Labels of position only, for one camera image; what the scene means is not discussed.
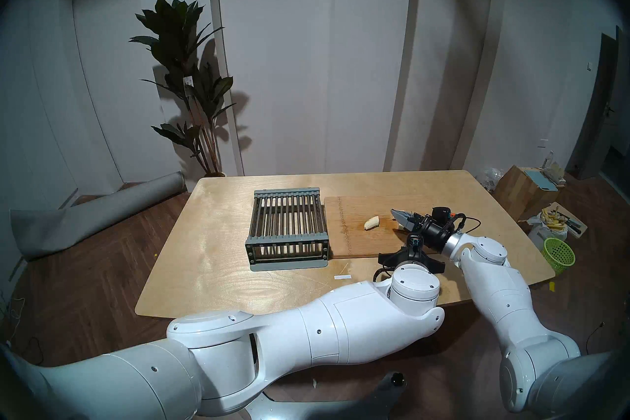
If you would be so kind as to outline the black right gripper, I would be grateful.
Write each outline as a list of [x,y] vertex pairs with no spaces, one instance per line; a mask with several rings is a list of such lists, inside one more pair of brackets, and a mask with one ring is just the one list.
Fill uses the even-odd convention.
[[451,215],[444,220],[404,210],[391,209],[391,214],[399,223],[400,230],[413,231],[413,244],[422,243],[435,252],[442,252],[450,237],[463,228],[463,221],[457,228],[454,227],[454,222],[463,220],[463,215]]

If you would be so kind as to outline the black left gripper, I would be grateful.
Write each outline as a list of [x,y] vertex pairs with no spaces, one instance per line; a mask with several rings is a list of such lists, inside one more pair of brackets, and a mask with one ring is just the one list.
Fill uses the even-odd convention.
[[402,247],[397,252],[379,254],[378,263],[390,272],[403,264],[422,265],[426,267],[429,273],[445,272],[445,263],[431,258],[424,250],[416,247]]

